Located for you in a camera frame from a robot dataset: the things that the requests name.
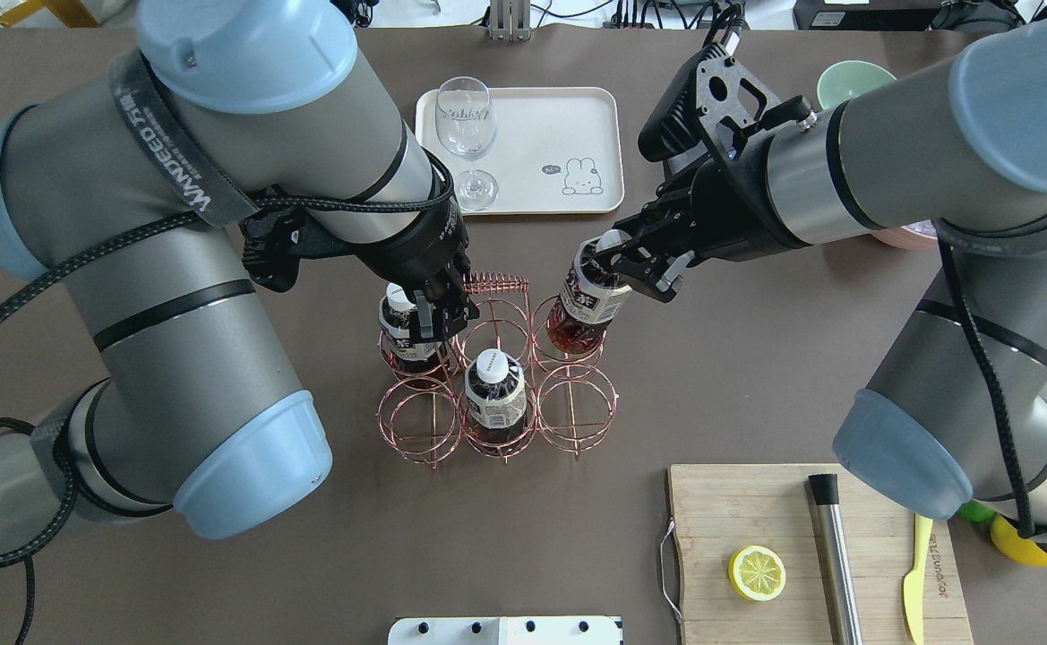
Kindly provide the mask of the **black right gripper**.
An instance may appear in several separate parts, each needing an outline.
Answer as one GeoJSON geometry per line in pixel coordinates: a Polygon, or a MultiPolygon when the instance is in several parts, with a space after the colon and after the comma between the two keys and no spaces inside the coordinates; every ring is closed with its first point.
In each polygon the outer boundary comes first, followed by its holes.
{"type": "Polygon", "coordinates": [[[758,200],[757,188],[723,159],[692,160],[670,173],[640,212],[591,238],[586,261],[605,272],[638,275],[638,293],[669,303],[691,264],[744,262],[809,246],[758,200]]]}

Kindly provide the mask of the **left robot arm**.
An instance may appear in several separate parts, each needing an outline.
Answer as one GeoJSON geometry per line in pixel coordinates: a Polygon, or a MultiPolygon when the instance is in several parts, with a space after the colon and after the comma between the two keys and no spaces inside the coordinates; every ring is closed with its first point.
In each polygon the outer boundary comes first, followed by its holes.
{"type": "Polygon", "coordinates": [[[108,376],[0,433],[0,568],[67,526],[174,510],[200,538],[276,517],[330,446],[257,297],[352,254],[413,338],[477,317],[448,171],[330,1],[142,1],[105,76],[0,124],[0,268],[60,280],[108,376]]]}

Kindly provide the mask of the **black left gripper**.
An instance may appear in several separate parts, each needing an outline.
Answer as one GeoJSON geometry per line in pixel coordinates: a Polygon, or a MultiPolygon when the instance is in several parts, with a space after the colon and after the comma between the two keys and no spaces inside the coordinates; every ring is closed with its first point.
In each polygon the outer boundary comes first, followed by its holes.
{"type": "Polygon", "coordinates": [[[411,290],[416,344],[448,341],[481,315],[468,293],[468,233],[455,201],[452,173],[432,152],[426,159],[433,166],[429,207],[396,236],[356,247],[356,257],[369,270],[411,290]],[[441,306],[442,322],[435,305],[441,306]]]}

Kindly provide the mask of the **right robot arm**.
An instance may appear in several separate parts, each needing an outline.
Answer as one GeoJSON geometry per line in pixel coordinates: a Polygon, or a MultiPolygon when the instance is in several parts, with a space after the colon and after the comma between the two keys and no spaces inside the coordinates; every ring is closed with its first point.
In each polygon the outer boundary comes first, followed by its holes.
{"type": "Polygon", "coordinates": [[[975,501],[1047,548],[1047,18],[821,111],[710,42],[640,135],[650,160],[696,147],[598,264],[669,302],[707,260],[929,221],[940,270],[856,392],[836,459],[923,517],[975,501]]]}

